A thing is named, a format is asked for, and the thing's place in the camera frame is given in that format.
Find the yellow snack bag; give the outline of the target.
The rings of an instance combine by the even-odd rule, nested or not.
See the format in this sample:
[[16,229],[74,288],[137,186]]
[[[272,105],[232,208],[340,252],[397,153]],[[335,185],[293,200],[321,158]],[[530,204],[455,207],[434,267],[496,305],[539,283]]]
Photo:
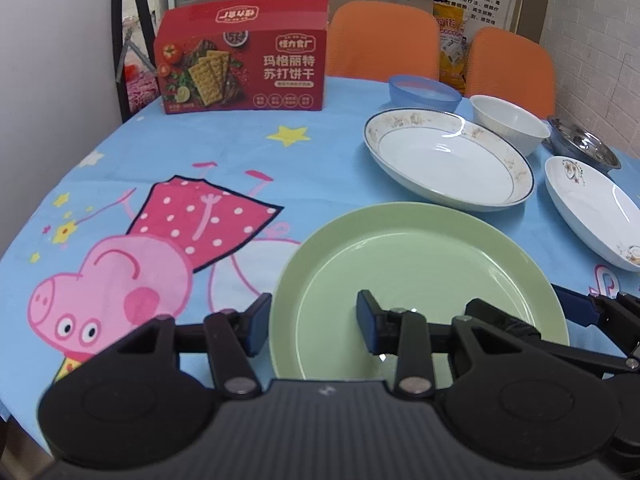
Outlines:
[[469,50],[465,39],[464,10],[435,2],[433,15],[439,26],[439,80],[463,94]]

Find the black metal rack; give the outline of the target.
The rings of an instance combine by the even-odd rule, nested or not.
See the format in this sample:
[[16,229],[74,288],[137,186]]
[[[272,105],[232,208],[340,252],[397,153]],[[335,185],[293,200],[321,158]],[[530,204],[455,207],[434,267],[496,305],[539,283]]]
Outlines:
[[115,87],[124,122],[159,95],[153,44],[162,0],[111,0]]

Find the right orange chair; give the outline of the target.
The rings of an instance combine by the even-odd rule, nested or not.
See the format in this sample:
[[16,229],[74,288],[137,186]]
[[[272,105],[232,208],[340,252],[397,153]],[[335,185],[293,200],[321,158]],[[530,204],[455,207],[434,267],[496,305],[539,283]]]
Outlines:
[[539,44],[500,28],[474,36],[466,61],[467,98],[484,94],[509,101],[538,118],[555,114],[552,58]]

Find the white bowl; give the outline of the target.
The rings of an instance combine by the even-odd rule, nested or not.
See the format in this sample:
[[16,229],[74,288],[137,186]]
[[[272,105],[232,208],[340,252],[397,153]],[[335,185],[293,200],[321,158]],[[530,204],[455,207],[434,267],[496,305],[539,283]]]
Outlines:
[[538,117],[511,102],[477,94],[470,97],[473,122],[511,143],[522,155],[529,156],[550,138],[548,126]]

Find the white gold-rimmed deep plate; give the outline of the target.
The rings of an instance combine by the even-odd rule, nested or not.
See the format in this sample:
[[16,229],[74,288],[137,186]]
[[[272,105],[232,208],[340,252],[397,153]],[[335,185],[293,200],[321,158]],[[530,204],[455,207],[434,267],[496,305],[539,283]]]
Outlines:
[[493,212],[521,205],[535,191],[521,152],[456,114],[386,110],[368,119],[363,142],[394,181],[439,205]]

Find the white floral plate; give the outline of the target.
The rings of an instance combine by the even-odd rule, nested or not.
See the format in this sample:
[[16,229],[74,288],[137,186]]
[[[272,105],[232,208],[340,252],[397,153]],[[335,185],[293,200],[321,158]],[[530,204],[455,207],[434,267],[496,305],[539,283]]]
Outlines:
[[580,240],[612,266],[639,271],[639,208],[612,180],[577,159],[544,163],[556,210]]

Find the blue translucent plastic bowl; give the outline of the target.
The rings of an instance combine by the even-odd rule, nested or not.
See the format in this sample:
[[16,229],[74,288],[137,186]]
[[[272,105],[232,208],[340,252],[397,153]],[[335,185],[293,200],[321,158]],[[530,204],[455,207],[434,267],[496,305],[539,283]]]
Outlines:
[[397,107],[424,108],[453,113],[462,95],[442,82],[412,75],[395,75],[388,80],[390,102]]

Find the stainless steel bowl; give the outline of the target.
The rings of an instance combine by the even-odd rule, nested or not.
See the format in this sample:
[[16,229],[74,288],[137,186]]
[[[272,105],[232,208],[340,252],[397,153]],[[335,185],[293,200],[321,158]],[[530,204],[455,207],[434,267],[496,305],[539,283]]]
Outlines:
[[622,168],[617,155],[593,133],[559,117],[549,116],[547,120],[549,143],[555,155],[580,160],[602,174]]

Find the blue cartoon pig tablecloth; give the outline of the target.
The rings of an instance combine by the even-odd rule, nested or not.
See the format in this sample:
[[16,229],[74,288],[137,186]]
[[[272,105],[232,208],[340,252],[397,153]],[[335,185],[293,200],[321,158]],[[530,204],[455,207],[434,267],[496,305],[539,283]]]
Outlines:
[[[363,142],[368,119],[397,110],[384,84],[326,81],[322,110],[168,115],[153,103],[72,170],[1,261],[1,400],[41,440],[40,400],[55,382],[152,318],[198,324],[272,296],[292,255],[354,210],[450,208],[520,246],[551,286],[636,294],[639,271],[612,266],[556,210],[537,148],[535,191],[493,212],[439,205],[388,176]],[[565,319],[569,344],[618,347]]]

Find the green plate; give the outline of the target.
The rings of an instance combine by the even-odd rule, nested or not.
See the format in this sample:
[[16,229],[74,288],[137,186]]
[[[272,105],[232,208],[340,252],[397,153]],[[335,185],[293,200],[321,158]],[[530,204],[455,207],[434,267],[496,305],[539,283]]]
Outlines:
[[303,242],[273,295],[269,344],[279,378],[392,380],[394,356],[372,356],[358,292],[385,310],[448,324],[480,298],[568,344],[558,297],[533,259],[490,224],[450,208],[388,203],[354,210]]

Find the left orange chair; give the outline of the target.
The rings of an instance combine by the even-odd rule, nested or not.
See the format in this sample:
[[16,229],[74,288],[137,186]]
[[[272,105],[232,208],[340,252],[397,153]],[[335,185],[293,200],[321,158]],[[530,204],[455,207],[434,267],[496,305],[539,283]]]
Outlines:
[[334,13],[326,40],[326,74],[375,81],[395,75],[439,78],[439,24],[412,6],[352,1]]

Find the red cracker box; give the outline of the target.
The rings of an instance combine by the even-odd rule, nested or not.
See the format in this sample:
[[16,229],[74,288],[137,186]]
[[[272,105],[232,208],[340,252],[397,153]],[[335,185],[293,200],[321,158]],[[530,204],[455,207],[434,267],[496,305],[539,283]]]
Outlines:
[[329,0],[203,0],[165,12],[154,41],[167,114],[321,110]]

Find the orange chair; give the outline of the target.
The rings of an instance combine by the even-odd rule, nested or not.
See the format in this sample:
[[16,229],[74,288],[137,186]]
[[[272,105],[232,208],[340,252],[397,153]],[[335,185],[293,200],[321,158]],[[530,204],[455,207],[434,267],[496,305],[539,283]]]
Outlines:
[[509,101],[538,118],[555,114],[552,58],[539,44],[500,28],[474,36],[466,61],[467,98],[484,94]]
[[334,13],[326,40],[326,74],[375,81],[395,75],[439,78],[439,24],[412,6],[352,1]]

